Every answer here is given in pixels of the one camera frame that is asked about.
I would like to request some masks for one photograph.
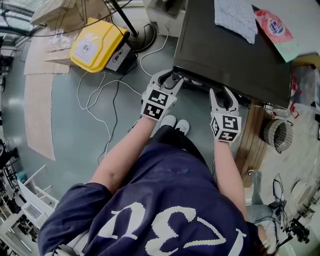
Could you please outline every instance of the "floor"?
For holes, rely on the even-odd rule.
[[[320,181],[320,141],[317,140],[319,124],[315,121],[314,112],[307,107],[299,108],[298,111],[299,117],[290,119],[293,123],[292,145],[282,154],[269,146],[260,167],[263,202],[270,204],[274,201],[273,179],[280,174],[289,217],[295,216],[297,211],[303,211],[303,207],[297,207],[297,200],[291,193],[296,182],[301,180],[313,185],[315,191],[316,183]]]
[[[143,65],[150,74],[172,68],[177,40],[175,37],[169,37],[161,52],[143,59]],[[139,58],[145,53],[159,49],[164,41],[164,36],[158,36],[152,47],[141,53]],[[26,171],[30,176],[42,165],[46,165],[47,170],[40,173],[36,181],[43,188],[53,185],[52,195],[60,199],[73,184],[85,183],[91,178],[98,166],[98,156],[103,152],[109,139],[108,133],[103,123],[94,120],[88,112],[80,109],[76,93],[80,78],[85,71],[74,66],[71,67],[69,74],[56,74],[53,80],[51,126],[56,161],[52,161],[28,147],[24,122],[25,76],[23,75],[23,60],[26,59],[27,50],[28,45],[26,45],[22,56],[17,55],[15,58],[12,71],[7,76],[6,89],[1,96],[3,132],[9,143],[9,148],[13,148],[15,145],[18,148],[21,157],[18,169]],[[107,83],[119,77],[119,75],[107,73],[104,81]],[[79,99],[82,104],[87,102],[90,93],[99,85],[102,78],[102,73],[87,74],[83,78],[79,91]],[[150,77],[144,74],[138,66],[123,81],[142,93],[146,89]],[[116,121],[112,105],[115,92],[116,83],[106,86],[97,104],[91,108],[98,118],[107,122],[111,130]],[[109,145],[110,149],[127,134],[139,118],[141,99],[127,86],[120,85],[115,107],[118,124]],[[182,89],[170,114],[175,115],[178,120],[186,119],[189,121],[191,128],[188,137],[198,147],[211,169],[214,140],[209,126],[210,107],[208,94]],[[240,109],[240,114],[244,118],[247,116],[247,112],[247,109]],[[235,154],[237,144],[235,143],[232,148]]]

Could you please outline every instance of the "towel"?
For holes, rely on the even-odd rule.
[[[255,42],[258,28],[252,5],[246,0],[214,0],[214,23]]]

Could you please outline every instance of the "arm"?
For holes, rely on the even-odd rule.
[[[227,142],[214,141],[214,161],[219,191],[235,204],[247,221],[244,185]]]
[[[147,144],[157,121],[143,116],[133,129],[106,154],[90,183],[99,183],[114,194]]]

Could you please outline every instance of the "yellow plastic box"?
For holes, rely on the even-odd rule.
[[[103,20],[96,21],[88,19],[87,23],[91,25],[82,29],[70,51],[71,61],[90,73],[103,70],[116,49],[129,37],[124,28]]]

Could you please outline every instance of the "snack bag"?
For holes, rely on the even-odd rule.
[[[298,45],[281,19],[268,10],[257,10],[254,13],[260,27],[270,38],[284,61],[289,62],[296,58]]]

